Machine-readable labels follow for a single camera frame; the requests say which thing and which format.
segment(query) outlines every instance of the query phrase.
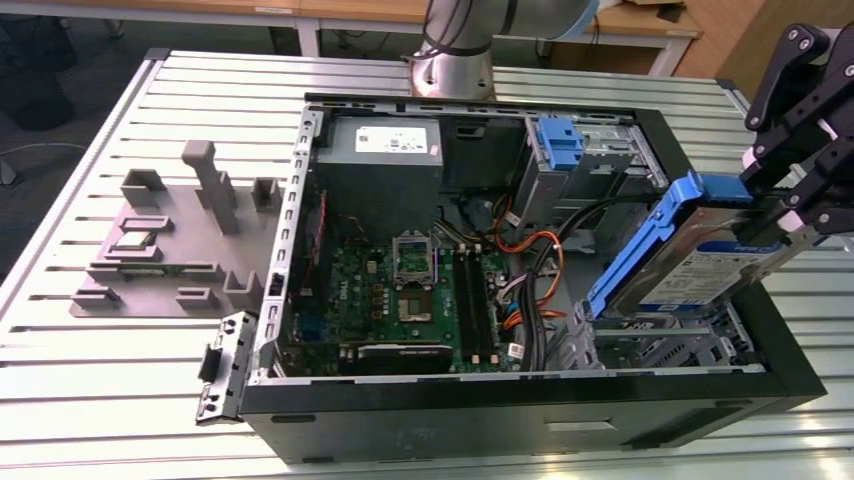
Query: blue plastic bracket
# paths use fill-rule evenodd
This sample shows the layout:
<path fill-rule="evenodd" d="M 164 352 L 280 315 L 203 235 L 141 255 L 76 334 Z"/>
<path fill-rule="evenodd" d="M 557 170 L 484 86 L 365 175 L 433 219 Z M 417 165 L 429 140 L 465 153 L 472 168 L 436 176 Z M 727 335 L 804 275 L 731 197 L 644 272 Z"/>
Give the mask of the blue plastic bracket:
<path fill-rule="evenodd" d="M 572 170 L 584 155 L 584 137 L 575 130 L 568 118 L 540 117 L 539 141 L 548 152 L 552 170 Z"/>
<path fill-rule="evenodd" d="M 698 175 L 691 171 L 686 177 L 674 181 L 646 222 L 590 289 L 587 299 L 594 317 L 598 317 L 607 308 L 608 298 L 623 279 L 634 273 L 646 253 L 660 242 L 666 242 L 675 233 L 676 213 L 688 202 L 699 198 L 736 203 L 752 201 L 738 177 Z"/>

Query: green circuit board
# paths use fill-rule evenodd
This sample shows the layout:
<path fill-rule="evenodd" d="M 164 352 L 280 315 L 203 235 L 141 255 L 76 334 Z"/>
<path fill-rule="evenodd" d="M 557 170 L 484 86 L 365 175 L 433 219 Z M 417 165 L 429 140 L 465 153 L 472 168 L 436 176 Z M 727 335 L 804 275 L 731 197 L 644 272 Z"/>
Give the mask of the green circuit board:
<path fill-rule="evenodd" d="M 323 316 L 301 316 L 299 328 L 304 347 L 311 352 L 315 374 L 335 375 L 336 351 L 329 346 L 347 342 L 440 343 L 453 349 L 452 372 L 500 371 L 496 358 L 464 359 L 460 348 L 459 317 L 456 313 L 452 251 L 437 249 L 435 255 L 435 283 L 428 289 L 407 285 L 396 289 L 391 247 L 349 246 L 339 249 L 332 259 L 328 307 Z M 412 269 L 425 270 L 423 252 L 401 253 L 400 262 Z M 483 272 L 492 280 L 504 273 L 500 254 L 480 256 Z M 497 325 L 489 309 L 492 337 L 497 339 Z"/>

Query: floor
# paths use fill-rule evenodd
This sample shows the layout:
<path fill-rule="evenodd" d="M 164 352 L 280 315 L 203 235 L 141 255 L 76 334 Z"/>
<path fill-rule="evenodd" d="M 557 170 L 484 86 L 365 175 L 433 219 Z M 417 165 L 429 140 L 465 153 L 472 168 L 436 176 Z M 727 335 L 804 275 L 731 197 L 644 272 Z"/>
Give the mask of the floor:
<path fill-rule="evenodd" d="M 275 38 L 279 53 L 299 55 L 296 32 L 289 29 L 269 32 L 261 27 L 125 22 L 124 36 L 110 39 L 100 20 L 69 19 L 66 33 L 78 63 L 58 73 L 57 77 L 74 105 L 74 118 L 61 127 L 34 133 L 22 131 L 0 114 L 0 152 L 44 142 L 85 147 L 152 47 L 272 54 L 271 38 Z M 396 60 L 401 54 L 412 53 L 419 44 L 417 35 L 323 33 L 323 55 L 327 57 Z M 536 67 L 539 61 L 532 42 L 496 41 L 493 63 Z M 2 156 L 18 177 L 12 186 L 0 186 L 0 281 L 50 208 L 81 153 L 81 150 L 69 147 L 34 147 Z"/>

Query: motherboard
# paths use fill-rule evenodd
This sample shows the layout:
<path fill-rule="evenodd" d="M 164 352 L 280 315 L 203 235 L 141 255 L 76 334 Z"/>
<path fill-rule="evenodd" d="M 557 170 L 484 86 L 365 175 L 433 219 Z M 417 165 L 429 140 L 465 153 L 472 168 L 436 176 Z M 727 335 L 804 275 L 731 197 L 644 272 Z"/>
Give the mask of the motherboard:
<path fill-rule="evenodd" d="M 503 371 L 489 298 L 505 279 L 496 252 L 413 241 L 336 249 L 325 309 L 297 313 L 300 341 L 281 346 L 287 376 Z"/>

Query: slotted metal table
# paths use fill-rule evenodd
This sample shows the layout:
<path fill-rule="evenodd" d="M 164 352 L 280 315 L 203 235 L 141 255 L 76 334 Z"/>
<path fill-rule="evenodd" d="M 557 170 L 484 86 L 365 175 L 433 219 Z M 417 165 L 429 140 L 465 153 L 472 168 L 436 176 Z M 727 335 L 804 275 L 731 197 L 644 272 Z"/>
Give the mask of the slotted metal table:
<path fill-rule="evenodd" d="M 714 81 L 496 68 L 495 85 L 500 100 L 659 109 L 696 169 L 740 170 L 744 103 Z M 192 182 L 183 142 L 205 139 L 235 183 L 284 178 L 307 91 L 405 95 L 405 68 L 200 52 L 142 62 L 0 288 L 0 477 L 851 478 L 854 255 L 840 239 L 764 282 L 828 395 L 679 449 L 288 466 L 248 426 L 196 427 L 196 372 L 219 319 L 74 318 L 69 295 L 128 169 Z"/>

